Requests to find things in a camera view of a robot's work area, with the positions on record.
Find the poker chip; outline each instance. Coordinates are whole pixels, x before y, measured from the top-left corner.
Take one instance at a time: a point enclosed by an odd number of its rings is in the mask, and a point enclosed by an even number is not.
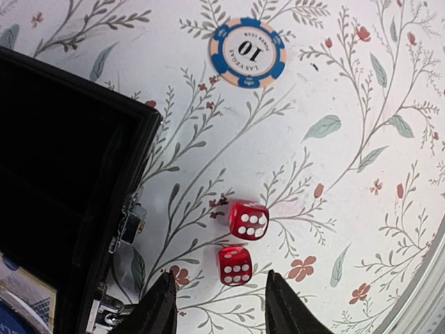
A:
[[[1,301],[0,333],[37,334],[23,317]]]
[[[257,19],[231,19],[216,29],[210,42],[213,66],[238,87],[258,88],[274,82],[286,65],[281,37]]]

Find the open black case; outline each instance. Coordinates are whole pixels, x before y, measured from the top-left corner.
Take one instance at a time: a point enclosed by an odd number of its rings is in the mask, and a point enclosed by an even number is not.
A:
[[[142,222],[138,187],[161,117],[3,48],[0,102],[0,251],[56,289],[55,333],[84,333],[109,257],[132,232],[124,224]]]

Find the metal hinge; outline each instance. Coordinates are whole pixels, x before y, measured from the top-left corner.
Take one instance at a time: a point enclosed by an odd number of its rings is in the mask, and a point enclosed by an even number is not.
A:
[[[111,331],[131,313],[135,305],[125,305],[119,299],[106,294],[105,282],[100,282],[96,290],[86,333],[92,333],[96,328]]]

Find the floral tablecloth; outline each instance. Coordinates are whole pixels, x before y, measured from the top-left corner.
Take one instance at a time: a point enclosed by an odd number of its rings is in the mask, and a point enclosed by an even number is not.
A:
[[[1,0],[0,45],[164,116],[143,176],[149,218],[116,256],[114,295],[136,302],[172,270],[182,332],[263,333],[274,269],[334,333],[363,334],[444,215],[444,13],[440,0]],[[230,17],[278,31],[275,83],[242,89],[213,69],[209,39]],[[230,235],[239,198],[269,208],[263,239]],[[232,244],[254,262],[242,287],[218,278]]]

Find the translucent red die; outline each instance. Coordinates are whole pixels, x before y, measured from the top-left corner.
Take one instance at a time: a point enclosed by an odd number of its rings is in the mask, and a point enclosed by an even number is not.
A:
[[[240,200],[230,212],[230,232],[244,240],[262,238],[269,226],[269,210],[256,202]]]
[[[235,286],[246,284],[252,278],[252,260],[244,247],[227,247],[218,252],[221,283]]]

